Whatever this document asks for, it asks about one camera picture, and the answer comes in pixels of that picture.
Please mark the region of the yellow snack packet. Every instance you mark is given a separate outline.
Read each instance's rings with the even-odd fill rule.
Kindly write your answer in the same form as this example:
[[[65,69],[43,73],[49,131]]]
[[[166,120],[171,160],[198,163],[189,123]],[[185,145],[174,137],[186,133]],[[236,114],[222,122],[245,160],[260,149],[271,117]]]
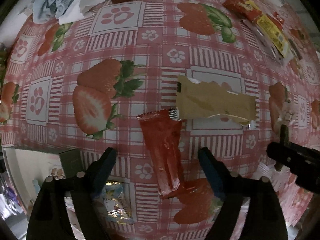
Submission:
[[[280,54],[286,58],[290,45],[285,38],[283,32],[274,24],[274,22],[265,14],[262,14],[258,20],[257,25],[264,34],[272,41],[273,45],[277,48]]]

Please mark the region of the clear white snack bag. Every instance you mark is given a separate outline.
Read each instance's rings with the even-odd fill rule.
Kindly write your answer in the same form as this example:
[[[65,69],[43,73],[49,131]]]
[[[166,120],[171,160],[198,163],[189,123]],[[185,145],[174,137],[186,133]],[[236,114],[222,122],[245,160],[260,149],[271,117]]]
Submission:
[[[254,25],[248,20],[241,20],[241,22],[256,36],[259,41],[258,43],[262,45],[262,50],[266,52],[272,59],[276,60],[282,67],[286,67],[287,64],[293,59],[293,53],[290,49],[287,56],[283,57],[272,41],[258,26]]]

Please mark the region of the strawberry paw print tablecloth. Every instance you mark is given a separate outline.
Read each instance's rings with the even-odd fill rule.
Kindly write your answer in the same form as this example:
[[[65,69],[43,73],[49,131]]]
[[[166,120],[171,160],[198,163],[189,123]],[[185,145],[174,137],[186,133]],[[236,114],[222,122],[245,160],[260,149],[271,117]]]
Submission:
[[[254,130],[226,119],[184,121],[185,180],[203,177],[201,146],[246,177],[270,164],[266,146],[281,118],[291,119],[293,142],[319,148],[319,60],[298,15],[288,4],[248,0],[287,39],[293,59],[282,67],[225,1],[106,2],[58,28],[58,37],[53,22],[27,20],[8,62],[5,80],[19,86],[19,98],[1,127],[2,144],[78,148],[85,165],[113,146],[119,155],[111,177],[125,184],[134,224],[106,226],[135,239],[203,239],[213,222],[212,193],[192,194],[191,205],[161,198],[137,119],[174,105],[179,75],[255,96],[258,112]]]

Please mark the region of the red long snack packet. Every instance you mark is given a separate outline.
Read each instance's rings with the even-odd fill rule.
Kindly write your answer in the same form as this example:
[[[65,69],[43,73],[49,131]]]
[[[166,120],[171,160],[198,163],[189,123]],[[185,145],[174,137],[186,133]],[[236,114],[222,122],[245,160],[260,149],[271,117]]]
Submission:
[[[184,184],[179,142],[182,122],[172,119],[169,110],[137,116],[149,151],[161,198],[176,197]]]

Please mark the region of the white storage box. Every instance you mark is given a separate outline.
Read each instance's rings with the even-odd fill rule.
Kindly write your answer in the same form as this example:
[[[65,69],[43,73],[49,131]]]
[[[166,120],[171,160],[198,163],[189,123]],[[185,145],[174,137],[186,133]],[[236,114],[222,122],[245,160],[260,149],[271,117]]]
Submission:
[[[48,176],[60,180],[84,170],[79,149],[37,151],[8,147],[3,154],[10,181],[28,215]]]

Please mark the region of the gold tan snack bar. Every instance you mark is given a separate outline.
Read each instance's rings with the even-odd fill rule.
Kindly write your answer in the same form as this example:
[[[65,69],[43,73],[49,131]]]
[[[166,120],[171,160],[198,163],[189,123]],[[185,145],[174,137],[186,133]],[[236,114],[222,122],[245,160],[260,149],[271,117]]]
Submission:
[[[256,97],[236,93],[212,82],[179,75],[176,109],[180,119],[229,118],[240,125],[257,119]]]

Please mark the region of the orange red snack bar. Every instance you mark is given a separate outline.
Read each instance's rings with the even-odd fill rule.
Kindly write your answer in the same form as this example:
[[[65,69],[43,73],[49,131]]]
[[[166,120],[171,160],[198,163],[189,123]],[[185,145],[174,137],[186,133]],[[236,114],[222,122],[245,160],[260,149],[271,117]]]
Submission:
[[[263,12],[249,4],[248,0],[226,0],[222,5],[239,18],[249,20],[251,23],[256,22],[263,15]]]

